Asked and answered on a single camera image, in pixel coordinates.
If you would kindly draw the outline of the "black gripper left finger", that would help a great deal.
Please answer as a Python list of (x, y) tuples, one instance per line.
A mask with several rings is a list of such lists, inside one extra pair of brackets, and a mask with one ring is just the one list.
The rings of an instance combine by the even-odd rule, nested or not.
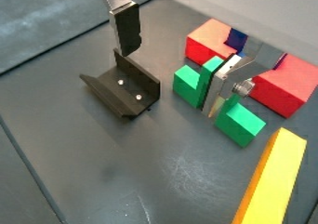
[(142, 45), (139, 5), (134, 0), (103, 0), (110, 8), (110, 22), (115, 30), (118, 50), (123, 57)]

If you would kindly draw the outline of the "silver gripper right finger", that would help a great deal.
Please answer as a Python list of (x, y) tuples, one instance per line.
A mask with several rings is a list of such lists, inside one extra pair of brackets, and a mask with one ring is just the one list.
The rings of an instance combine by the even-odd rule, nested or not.
[(246, 97), (254, 88), (250, 79), (271, 70), (285, 52), (271, 45), (245, 45), (242, 55), (233, 55), (222, 64), (211, 79), (203, 103), (203, 115), (214, 117), (233, 94)]

